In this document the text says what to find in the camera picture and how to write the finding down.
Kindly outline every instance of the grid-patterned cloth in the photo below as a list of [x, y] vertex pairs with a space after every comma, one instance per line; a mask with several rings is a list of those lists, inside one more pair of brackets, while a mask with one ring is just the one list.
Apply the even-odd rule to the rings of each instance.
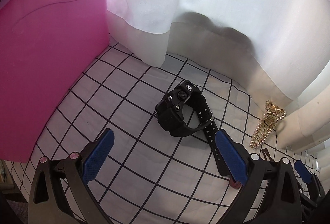
[[[148, 66], [113, 41], [68, 91], [29, 162], [7, 162], [25, 198], [42, 156], [66, 158], [109, 127], [115, 134], [114, 146], [88, 186], [114, 223], [216, 223], [238, 190], [219, 175], [202, 131], [185, 138], [171, 137], [154, 115], [164, 93], [182, 79], [201, 89], [217, 126], [252, 153], [249, 143], [263, 113], [239, 84], [170, 53], [161, 68]], [[198, 125], [191, 108], [184, 107], [184, 116], [190, 127]], [[275, 161], [287, 156], [292, 164], [302, 160], [310, 171], [316, 171], [313, 156], [278, 149], [275, 132], [262, 148], [268, 148]], [[67, 183], [62, 183], [73, 212], [83, 219]], [[302, 185], [308, 194], [306, 184]], [[246, 220], [255, 216], [266, 187], [264, 181]]]

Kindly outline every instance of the pink container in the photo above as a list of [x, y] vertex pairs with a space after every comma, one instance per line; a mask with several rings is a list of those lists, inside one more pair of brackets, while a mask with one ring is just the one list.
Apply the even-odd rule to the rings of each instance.
[[0, 159], [27, 162], [68, 88], [108, 45], [106, 0], [0, 3]]

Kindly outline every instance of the blue textured pad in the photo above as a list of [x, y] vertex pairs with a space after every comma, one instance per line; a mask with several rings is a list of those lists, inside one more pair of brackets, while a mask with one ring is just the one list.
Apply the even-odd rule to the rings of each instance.
[[216, 134], [216, 145], [234, 179], [244, 186], [248, 180], [246, 163], [221, 130]]
[[298, 160], [294, 163], [293, 167], [297, 171], [298, 175], [305, 183], [311, 183], [311, 173], [308, 171], [302, 161]]
[[82, 181], [85, 185], [96, 178], [105, 159], [114, 144], [114, 133], [110, 129], [103, 135], [92, 153], [86, 158], [82, 167]]

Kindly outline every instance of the gold hair clip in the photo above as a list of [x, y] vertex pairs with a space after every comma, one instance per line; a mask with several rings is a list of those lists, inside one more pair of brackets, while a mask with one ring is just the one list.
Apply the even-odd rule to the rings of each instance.
[[257, 125], [255, 133], [252, 136], [250, 147], [257, 149], [268, 138], [275, 128], [276, 124], [286, 116], [286, 111], [280, 109], [270, 100], [266, 101], [266, 112]]

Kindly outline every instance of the red object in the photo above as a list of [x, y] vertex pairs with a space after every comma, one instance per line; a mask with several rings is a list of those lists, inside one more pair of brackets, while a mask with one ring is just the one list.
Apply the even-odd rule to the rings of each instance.
[[242, 184], [231, 177], [229, 180], [229, 186], [238, 190], [241, 188]]

